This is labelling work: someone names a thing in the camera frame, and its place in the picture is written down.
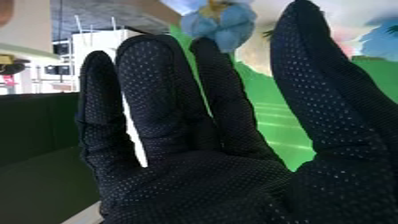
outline black textured fabric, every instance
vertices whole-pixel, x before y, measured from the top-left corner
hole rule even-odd
[[[318,43],[329,46],[327,52],[315,50]],[[370,99],[382,98],[391,110],[396,106],[340,53],[316,6],[306,0],[292,3],[272,40],[276,80],[318,153],[297,173],[256,130],[228,55],[206,39],[196,41],[192,52],[212,117],[173,37],[133,37],[117,52],[116,69],[101,52],[85,61],[80,142],[105,223],[398,223],[396,123],[386,131],[380,125],[386,120],[396,122],[395,113],[373,120],[356,91],[366,91]],[[331,64],[318,62],[325,53]],[[332,62],[352,68],[348,73],[334,70]],[[354,80],[345,82],[347,90],[340,76]],[[361,87],[356,77],[363,77]],[[139,166],[126,136],[121,91],[148,168]]]

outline green wall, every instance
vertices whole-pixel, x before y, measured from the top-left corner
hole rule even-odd
[[[178,28],[171,28],[171,33],[180,40],[197,78],[196,60],[189,51],[192,40],[181,34]],[[398,63],[366,59],[357,59],[354,62],[370,72],[384,92],[398,102]],[[313,159],[315,152],[311,140],[290,111],[274,78],[258,74],[240,62],[235,63],[235,67],[242,75],[247,96],[256,109],[258,129],[290,169],[297,170],[302,163]]]

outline ceiling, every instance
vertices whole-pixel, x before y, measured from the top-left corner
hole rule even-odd
[[[62,0],[62,32],[61,28],[61,0],[52,0],[54,40],[68,39],[78,32],[75,15],[80,17],[82,29],[112,29],[112,17],[117,26],[148,32],[167,32],[167,25],[146,15],[141,10],[117,0]]]

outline gloved hand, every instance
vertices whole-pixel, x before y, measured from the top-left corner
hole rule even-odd
[[[380,106],[366,106],[372,99],[389,110],[396,105],[343,57],[306,0],[290,5],[274,35],[276,80],[318,153],[297,173],[258,132],[240,76],[213,41],[192,44],[212,116],[173,37],[133,37],[116,66],[103,52],[89,55],[78,127],[105,223],[398,223],[398,119],[388,113],[372,120]],[[121,92],[148,168],[126,135]],[[395,125],[380,126],[386,121]]]

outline glove finger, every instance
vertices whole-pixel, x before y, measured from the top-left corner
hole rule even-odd
[[[178,102],[178,64],[153,36],[126,40],[117,51],[119,82],[149,164],[190,150],[189,124]]]
[[[141,167],[126,134],[121,89],[114,64],[96,51],[82,67],[82,91],[77,123],[84,160],[94,170],[100,191]]]
[[[215,122],[208,114],[199,85],[194,79],[190,64],[187,61],[183,49],[173,36],[153,36],[169,47],[174,59],[174,80],[178,92],[178,105],[183,111],[185,123],[189,125],[187,142],[194,150],[221,149],[221,139],[215,128]]]
[[[343,55],[320,9],[306,0],[292,4],[274,31],[272,70],[315,149],[363,145],[377,135],[372,120],[379,116],[366,115],[380,112],[380,105],[368,105],[391,103]]]
[[[210,39],[194,42],[192,52],[224,151],[231,155],[283,163],[258,131],[253,104],[229,55],[221,53]]]
[[[309,1],[297,2],[297,11],[300,11],[297,26],[299,33],[306,34],[300,37],[308,56],[331,83],[336,84],[347,104],[382,135],[396,158],[393,164],[398,164],[398,105],[379,89],[370,74],[345,57],[331,38],[327,21],[316,5]]]

